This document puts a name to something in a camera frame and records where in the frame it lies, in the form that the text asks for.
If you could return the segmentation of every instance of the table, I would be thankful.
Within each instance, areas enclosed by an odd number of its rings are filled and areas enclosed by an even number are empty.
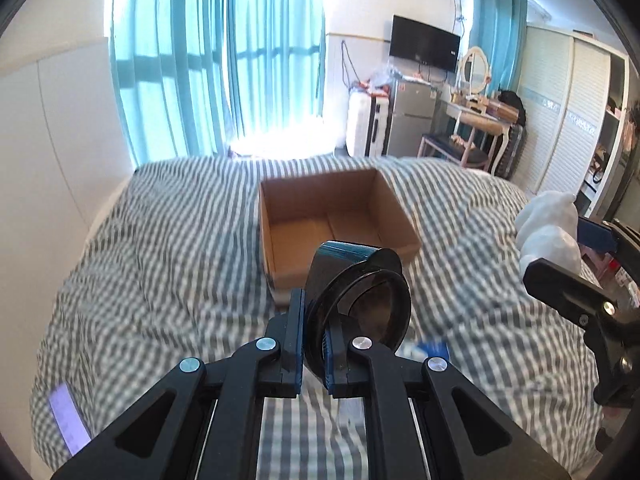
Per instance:
[[[495,170],[498,167],[498,164],[500,163],[500,160],[507,149],[507,143],[509,142],[509,131],[513,124],[501,119],[497,119],[495,117],[491,117],[489,115],[478,113],[466,106],[449,102],[447,102],[446,112],[449,117],[456,120],[456,127],[453,130],[454,135],[458,134],[458,129],[460,128],[460,124],[462,123],[472,127],[468,142],[474,141],[474,137],[476,136],[476,129],[482,130],[483,132],[494,136],[494,141],[492,142],[491,149],[489,150],[489,162],[491,161],[492,156],[494,156],[494,150],[498,136],[503,136],[502,145],[500,146],[500,150],[498,150],[498,154],[496,155],[494,164],[491,168],[491,174],[495,174]],[[465,151],[463,160],[460,161],[461,166],[465,165],[467,157],[468,152]]]

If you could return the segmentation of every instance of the mini fridge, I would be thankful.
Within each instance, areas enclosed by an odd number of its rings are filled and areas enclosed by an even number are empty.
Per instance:
[[[383,153],[417,156],[422,135],[431,133],[438,90],[425,83],[396,80],[391,98],[392,112]]]

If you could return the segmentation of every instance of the wall-mounted tv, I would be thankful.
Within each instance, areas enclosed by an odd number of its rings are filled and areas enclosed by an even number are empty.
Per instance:
[[[455,72],[459,49],[459,36],[426,23],[394,16],[390,56]]]

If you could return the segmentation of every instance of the white sliding door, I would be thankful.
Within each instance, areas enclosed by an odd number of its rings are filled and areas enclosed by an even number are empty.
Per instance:
[[[527,112],[527,140],[513,183],[536,194],[561,125],[571,81],[574,38],[527,27],[518,95]]]
[[[610,72],[609,52],[575,40],[574,70],[566,114],[538,192],[578,193],[602,129]]]

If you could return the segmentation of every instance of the metal screw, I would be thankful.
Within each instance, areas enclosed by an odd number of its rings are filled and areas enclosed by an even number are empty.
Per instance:
[[[434,372],[443,372],[447,369],[447,362],[442,357],[432,357],[427,361],[427,366]]]
[[[255,345],[258,347],[258,350],[273,350],[276,348],[276,341],[270,337],[263,337],[258,339],[258,341],[255,342]]]
[[[622,359],[620,359],[620,367],[622,368],[622,371],[625,374],[630,374],[631,371],[634,369],[633,363],[626,357],[623,357]]]
[[[604,308],[604,311],[610,316],[613,316],[616,313],[616,308],[610,301],[605,301],[602,307]]]
[[[190,374],[191,372],[196,371],[200,368],[200,361],[198,361],[195,357],[187,357],[180,361],[180,370],[182,370],[186,374]]]
[[[358,350],[369,350],[369,348],[371,348],[371,345],[373,345],[371,339],[364,336],[355,338],[353,341],[351,341],[351,344]]]

